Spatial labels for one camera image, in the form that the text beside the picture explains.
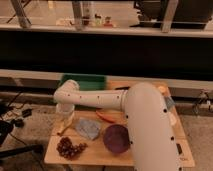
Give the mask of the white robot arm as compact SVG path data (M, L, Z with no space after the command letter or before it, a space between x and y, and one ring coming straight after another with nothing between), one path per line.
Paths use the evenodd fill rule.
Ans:
M140 82L128 90L80 91L66 81L54 93L59 104L82 105L122 111L127 119L136 171L181 171L164 97L151 83Z

